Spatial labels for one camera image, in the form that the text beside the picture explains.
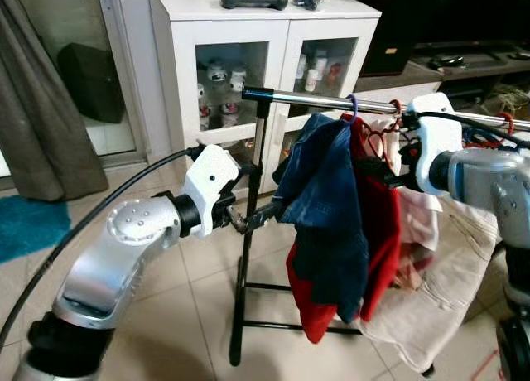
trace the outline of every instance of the black object on cabinet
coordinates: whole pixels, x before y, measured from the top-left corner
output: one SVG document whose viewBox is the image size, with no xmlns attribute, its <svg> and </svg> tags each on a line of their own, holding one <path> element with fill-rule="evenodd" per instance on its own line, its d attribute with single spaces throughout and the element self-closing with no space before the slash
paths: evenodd
<svg viewBox="0 0 530 381">
<path fill-rule="evenodd" d="M 431 0 L 359 0 L 383 13 L 373 34 L 361 76 L 399 75 L 420 38 Z"/>
<path fill-rule="evenodd" d="M 81 114 L 100 122 L 122 121 L 125 103 L 110 51 L 70 43 L 59 51 L 57 63 Z"/>
</svg>

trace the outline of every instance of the red garment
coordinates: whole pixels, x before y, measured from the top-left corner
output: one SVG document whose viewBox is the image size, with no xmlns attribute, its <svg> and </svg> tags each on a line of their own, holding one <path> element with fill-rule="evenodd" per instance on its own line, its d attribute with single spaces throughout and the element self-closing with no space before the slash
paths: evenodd
<svg viewBox="0 0 530 381">
<path fill-rule="evenodd" d="M 325 334 L 328 325 L 337 313 L 337 305 L 314 304 L 311 302 L 311 289 L 313 283 L 301 280 L 292 266 L 292 259 L 296 256 L 296 243 L 291 247 L 287 256 L 287 276 L 291 285 L 292 295 L 295 297 L 296 306 L 300 311 L 301 326 L 307 339 L 317 344 Z"/>
<path fill-rule="evenodd" d="M 350 115 L 343 115 L 349 120 Z M 357 118 L 351 126 L 349 149 L 355 168 L 355 159 L 366 157 L 363 148 L 366 136 L 363 121 Z M 399 194 L 380 182 L 355 170 L 357 193 L 364 236 L 369 243 L 369 279 L 364 292 L 359 315 L 363 321 L 370 321 L 377 304 L 386 289 L 392 284 L 399 269 L 401 253 L 401 224 Z"/>
</svg>

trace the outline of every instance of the blue denim garment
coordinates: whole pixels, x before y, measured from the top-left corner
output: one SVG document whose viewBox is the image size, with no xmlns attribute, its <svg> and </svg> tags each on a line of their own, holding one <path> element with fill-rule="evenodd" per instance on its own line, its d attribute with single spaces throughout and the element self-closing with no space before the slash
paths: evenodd
<svg viewBox="0 0 530 381">
<path fill-rule="evenodd" d="M 369 266 L 349 139 L 347 122 L 313 114 L 273 197 L 287 207 L 279 221 L 296 226 L 296 275 L 314 283 L 314 303 L 337 304 L 345 322 L 357 312 Z"/>
</svg>

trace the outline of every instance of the curtain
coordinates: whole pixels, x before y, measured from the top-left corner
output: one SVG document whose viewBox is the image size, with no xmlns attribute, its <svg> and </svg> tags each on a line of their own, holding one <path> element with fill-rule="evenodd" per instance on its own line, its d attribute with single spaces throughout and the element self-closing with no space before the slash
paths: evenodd
<svg viewBox="0 0 530 381">
<path fill-rule="evenodd" d="M 0 0 L 0 149 L 27 198 L 70 200 L 108 188 L 83 120 L 18 0 Z"/>
</svg>

